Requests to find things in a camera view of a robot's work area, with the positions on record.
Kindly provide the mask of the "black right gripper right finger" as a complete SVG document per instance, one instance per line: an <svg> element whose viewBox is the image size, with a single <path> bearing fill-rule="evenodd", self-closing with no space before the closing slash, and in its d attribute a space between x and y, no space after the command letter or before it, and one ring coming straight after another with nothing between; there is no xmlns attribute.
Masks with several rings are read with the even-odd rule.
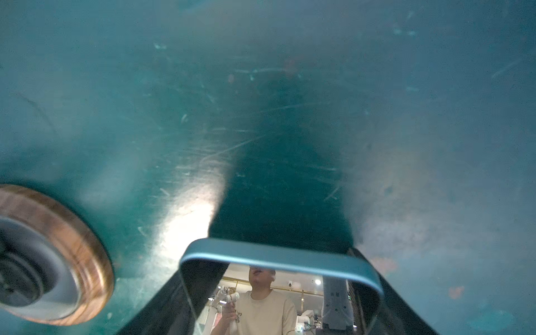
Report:
<svg viewBox="0 0 536 335"><path fill-rule="evenodd" d="M414 334L437 335L393 289L383 275L378 278L384 296L381 300L367 286L349 283L349 297L353 310L353 326L348 334Z"/></svg>

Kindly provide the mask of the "green phone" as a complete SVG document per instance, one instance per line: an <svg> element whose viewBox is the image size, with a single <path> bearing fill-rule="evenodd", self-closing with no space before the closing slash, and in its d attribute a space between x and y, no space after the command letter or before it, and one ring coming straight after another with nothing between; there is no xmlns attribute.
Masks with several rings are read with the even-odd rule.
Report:
<svg viewBox="0 0 536 335"><path fill-rule="evenodd" d="M180 276L197 334L367 334L384 298L365 260L238 241L194 241Z"/></svg>

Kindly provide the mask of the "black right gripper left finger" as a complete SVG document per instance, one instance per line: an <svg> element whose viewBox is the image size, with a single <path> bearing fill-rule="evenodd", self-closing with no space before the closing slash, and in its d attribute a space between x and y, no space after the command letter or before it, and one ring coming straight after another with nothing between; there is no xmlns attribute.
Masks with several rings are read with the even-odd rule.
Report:
<svg viewBox="0 0 536 335"><path fill-rule="evenodd" d="M197 317L227 268L227 262L186 261L118 333L192 334Z"/></svg>

